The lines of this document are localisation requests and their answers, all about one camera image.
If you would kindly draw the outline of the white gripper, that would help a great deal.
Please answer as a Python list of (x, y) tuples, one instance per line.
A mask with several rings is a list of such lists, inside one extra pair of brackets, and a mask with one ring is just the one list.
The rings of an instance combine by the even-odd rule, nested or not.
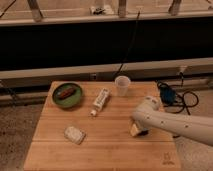
[(134, 119), (133, 124), (131, 125), (131, 128), (130, 128), (130, 135), (132, 137), (135, 137), (138, 134), (140, 134), (142, 131), (146, 131), (146, 130), (148, 130), (148, 128), (145, 125), (143, 125), (139, 120)]

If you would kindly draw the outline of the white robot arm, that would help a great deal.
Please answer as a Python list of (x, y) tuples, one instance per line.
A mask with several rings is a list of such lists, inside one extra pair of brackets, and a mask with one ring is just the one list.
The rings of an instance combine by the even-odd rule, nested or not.
[(135, 108), (132, 118), (142, 127), (162, 129), (188, 139), (213, 146), (213, 118), (192, 115), (175, 115), (161, 112), (160, 102), (153, 96), (146, 96)]

